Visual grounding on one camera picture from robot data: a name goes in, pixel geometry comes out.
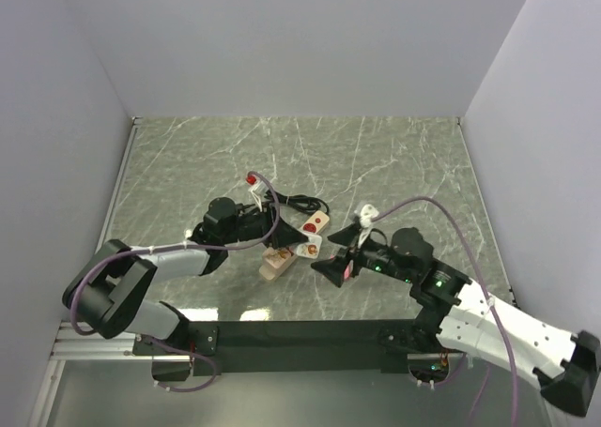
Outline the pink cube socket adapter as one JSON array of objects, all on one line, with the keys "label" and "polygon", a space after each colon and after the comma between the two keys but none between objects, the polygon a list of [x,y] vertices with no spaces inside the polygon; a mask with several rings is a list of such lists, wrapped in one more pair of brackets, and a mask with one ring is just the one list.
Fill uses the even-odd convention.
[{"label": "pink cube socket adapter", "polygon": [[274,272],[285,271],[296,259],[296,255],[288,248],[267,248],[262,254],[263,265]]}]

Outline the white cube socket adapter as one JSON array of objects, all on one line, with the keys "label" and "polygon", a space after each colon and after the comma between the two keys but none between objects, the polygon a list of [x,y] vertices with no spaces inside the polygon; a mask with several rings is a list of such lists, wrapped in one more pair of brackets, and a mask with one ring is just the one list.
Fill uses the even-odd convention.
[{"label": "white cube socket adapter", "polygon": [[308,234],[307,237],[308,240],[297,244],[293,252],[302,258],[317,259],[322,244],[322,236]]}]

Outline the beige power strip red sockets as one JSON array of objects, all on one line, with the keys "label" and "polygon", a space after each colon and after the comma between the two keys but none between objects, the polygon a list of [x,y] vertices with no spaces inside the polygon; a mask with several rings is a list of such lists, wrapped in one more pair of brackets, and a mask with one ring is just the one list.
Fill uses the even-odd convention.
[{"label": "beige power strip red sockets", "polygon": [[[306,235],[314,234],[314,235],[321,236],[322,231],[328,226],[329,222],[330,222],[330,216],[328,214],[326,214],[324,211],[318,210],[315,214],[313,214],[310,218],[308,218],[306,220],[306,222],[300,228],[300,231],[302,231]],[[295,249],[295,246],[290,246],[290,247],[288,247],[288,249],[290,249],[293,252]],[[279,277],[281,277],[290,268],[290,266],[285,271],[274,272],[271,268],[264,266],[263,260],[262,260],[261,267],[259,268],[259,275],[264,280],[266,280],[268,282],[273,282],[273,281],[277,280]]]}]

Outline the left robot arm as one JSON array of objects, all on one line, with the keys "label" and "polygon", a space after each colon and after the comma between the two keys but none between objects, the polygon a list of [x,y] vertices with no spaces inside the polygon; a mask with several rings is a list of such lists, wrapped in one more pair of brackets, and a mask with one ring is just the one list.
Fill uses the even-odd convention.
[{"label": "left robot arm", "polygon": [[157,279],[204,276],[218,269],[230,252],[264,245],[274,250],[307,243],[306,232],[282,219],[274,201],[243,205],[227,197],[212,200],[203,220],[183,242],[156,249],[134,248],[119,239],[105,242],[71,281],[62,296],[73,323],[90,326],[86,334],[105,339],[137,326],[143,319],[165,322],[152,334],[165,353],[181,351],[188,341],[186,318],[163,303],[146,303]]}]

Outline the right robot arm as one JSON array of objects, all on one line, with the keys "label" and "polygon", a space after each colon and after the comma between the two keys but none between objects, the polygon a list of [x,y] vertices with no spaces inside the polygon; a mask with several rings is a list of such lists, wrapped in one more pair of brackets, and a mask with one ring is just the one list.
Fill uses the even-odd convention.
[{"label": "right robot arm", "polygon": [[592,333],[555,328],[485,292],[435,258],[416,228],[399,229],[382,244],[349,225],[329,240],[338,252],[311,267],[335,286],[363,269],[409,284],[422,307],[412,328],[417,347],[439,345],[480,358],[531,384],[562,412],[587,415],[600,376],[600,341]]}]

